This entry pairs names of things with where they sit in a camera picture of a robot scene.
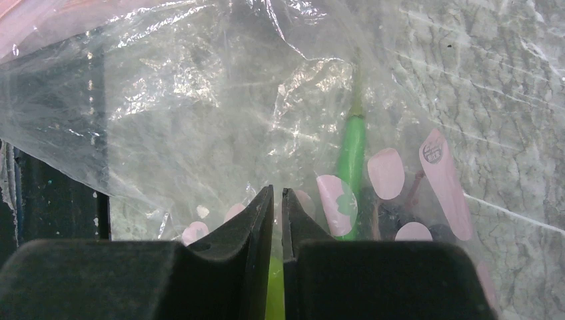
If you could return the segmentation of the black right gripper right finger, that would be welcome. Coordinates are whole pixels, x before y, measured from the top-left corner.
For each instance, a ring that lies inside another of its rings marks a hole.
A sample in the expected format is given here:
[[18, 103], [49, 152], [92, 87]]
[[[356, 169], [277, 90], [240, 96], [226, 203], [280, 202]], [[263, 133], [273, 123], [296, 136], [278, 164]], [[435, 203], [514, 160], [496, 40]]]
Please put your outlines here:
[[282, 193], [287, 319], [495, 319], [470, 257], [431, 241], [338, 241]]

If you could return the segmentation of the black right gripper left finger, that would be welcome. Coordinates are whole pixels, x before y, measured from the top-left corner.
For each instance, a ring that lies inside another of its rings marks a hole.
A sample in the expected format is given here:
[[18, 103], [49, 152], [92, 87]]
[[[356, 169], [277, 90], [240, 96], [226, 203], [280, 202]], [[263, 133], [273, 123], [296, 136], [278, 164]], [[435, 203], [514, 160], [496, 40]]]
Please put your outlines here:
[[263, 319], [273, 187], [190, 245], [35, 240], [1, 270], [2, 319]]

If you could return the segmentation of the clear zip top bag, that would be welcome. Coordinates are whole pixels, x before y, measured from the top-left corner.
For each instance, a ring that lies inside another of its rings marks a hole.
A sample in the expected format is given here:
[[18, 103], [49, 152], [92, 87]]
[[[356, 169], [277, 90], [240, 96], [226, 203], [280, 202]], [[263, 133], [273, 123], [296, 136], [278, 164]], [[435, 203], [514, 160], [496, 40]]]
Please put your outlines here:
[[396, 80], [398, 1], [2, 1], [1, 138], [191, 243], [259, 189], [338, 239], [477, 248], [446, 137]]

